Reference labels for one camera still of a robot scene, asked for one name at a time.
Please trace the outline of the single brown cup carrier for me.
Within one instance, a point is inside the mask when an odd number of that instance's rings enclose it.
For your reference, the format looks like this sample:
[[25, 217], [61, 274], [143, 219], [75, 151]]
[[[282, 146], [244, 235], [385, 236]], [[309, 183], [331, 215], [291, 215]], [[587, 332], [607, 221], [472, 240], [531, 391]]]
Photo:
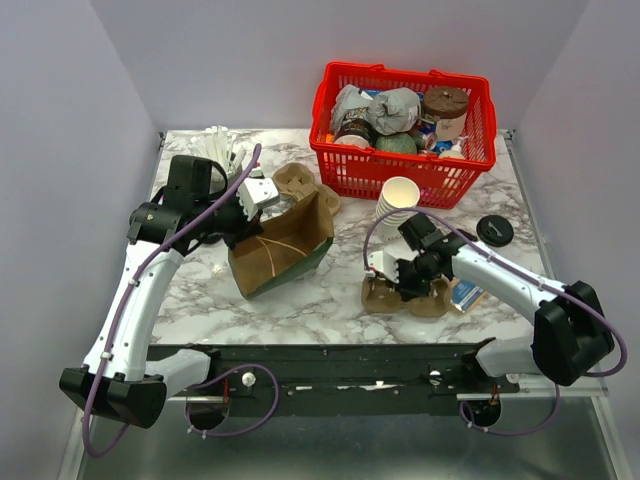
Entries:
[[452, 306], [452, 286], [444, 277], [430, 284], [432, 290], [423, 297], [407, 301], [399, 292], [378, 278], [365, 277], [361, 286], [361, 302], [368, 313], [395, 314], [406, 311], [418, 318], [439, 318]]

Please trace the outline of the brown green paper bag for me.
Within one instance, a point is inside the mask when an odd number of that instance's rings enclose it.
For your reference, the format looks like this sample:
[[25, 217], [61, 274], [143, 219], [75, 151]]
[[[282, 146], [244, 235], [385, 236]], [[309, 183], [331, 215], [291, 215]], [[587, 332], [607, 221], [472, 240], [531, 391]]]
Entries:
[[228, 255], [236, 285], [247, 300], [316, 269], [334, 241], [333, 216], [318, 193], [263, 222], [262, 228]]

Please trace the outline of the brown cardboard cup carrier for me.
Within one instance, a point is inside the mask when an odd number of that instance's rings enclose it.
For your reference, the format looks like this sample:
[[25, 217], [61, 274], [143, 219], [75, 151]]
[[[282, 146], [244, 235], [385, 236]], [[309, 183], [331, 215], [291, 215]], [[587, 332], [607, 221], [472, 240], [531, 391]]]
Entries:
[[296, 202], [317, 193], [325, 200], [332, 216], [341, 209], [339, 195], [329, 186], [317, 182], [313, 172], [301, 163], [291, 162], [282, 166], [272, 175], [272, 180], [281, 194]]

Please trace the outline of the black plastic cup lid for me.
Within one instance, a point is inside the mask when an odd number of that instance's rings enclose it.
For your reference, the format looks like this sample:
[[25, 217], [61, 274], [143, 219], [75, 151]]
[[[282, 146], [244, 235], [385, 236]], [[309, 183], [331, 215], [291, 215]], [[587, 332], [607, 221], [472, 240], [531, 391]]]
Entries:
[[477, 236], [487, 245], [504, 247], [514, 239], [514, 228], [503, 216], [486, 215], [476, 224]]

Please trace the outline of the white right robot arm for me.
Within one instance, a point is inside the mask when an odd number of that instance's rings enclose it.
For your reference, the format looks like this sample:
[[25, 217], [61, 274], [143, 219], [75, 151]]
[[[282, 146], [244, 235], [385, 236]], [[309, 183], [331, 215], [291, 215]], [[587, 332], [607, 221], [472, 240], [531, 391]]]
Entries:
[[590, 285], [565, 285], [536, 276], [471, 234], [443, 234], [423, 213], [406, 220], [399, 231], [417, 254], [398, 263], [402, 293], [423, 293], [442, 276], [466, 280], [533, 326], [529, 335], [489, 339], [476, 346], [459, 370], [467, 389], [483, 391], [507, 374], [541, 374], [570, 386], [613, 351], [613, 334], [603, 324], [602, 308]]

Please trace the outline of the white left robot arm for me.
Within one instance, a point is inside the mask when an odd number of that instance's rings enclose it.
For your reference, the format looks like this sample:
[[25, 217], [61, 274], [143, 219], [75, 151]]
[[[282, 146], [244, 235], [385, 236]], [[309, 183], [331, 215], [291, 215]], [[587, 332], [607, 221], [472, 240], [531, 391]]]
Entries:
[[222, 237], [230, 249], [261, 233], [264, 208], [279, 197], [255, 151], [237, 178], [202, 157], [176, 155], [167, 182], [129, 218], [125, 262], [112, 305], [81, 365], [66, 368], [60, 390], [85, 415], [151, 427], [167, 399], [192, 387], [214, 393], [222, 380], [214, 352], [183, 346], [162, 360], [147, 357], [151, 334], [171, 280], [204, 240]]

